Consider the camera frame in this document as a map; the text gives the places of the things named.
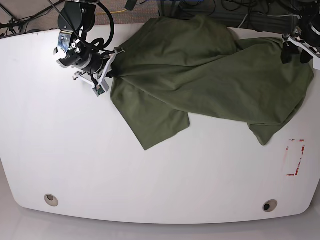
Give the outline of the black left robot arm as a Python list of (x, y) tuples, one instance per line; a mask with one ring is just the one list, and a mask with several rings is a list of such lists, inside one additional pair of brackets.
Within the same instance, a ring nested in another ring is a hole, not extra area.
[(298, 16), (298, 22), (291, 33), (282, 35), (281, 61), (288, 64), (293, 55), (300, 55), (300, 62), (313, 61), (313, 68), (320, 69), (320, 2), (299, 0), (300, 10), (287, 6), (281, 0), (277, 3), (288, 12)]

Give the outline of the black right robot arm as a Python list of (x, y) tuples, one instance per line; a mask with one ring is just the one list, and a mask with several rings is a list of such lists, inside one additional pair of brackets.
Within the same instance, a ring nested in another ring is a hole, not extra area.
[[(108, 16), (109, 38), (87, 42), (88, 32), (95, 25), (97, 6)], [(105, 78), (112, 77), (112, 63), (125, 51), (120, 47), (107, 50), (115, 35), (112, 13), (98, 0), (68, 0), (58, 14), (60, 33), (54, 49), (57, 63), (63, 68), (78, 69), (73, 79), (89, 84), (97, 96), (106, 93), (110, 87)]]

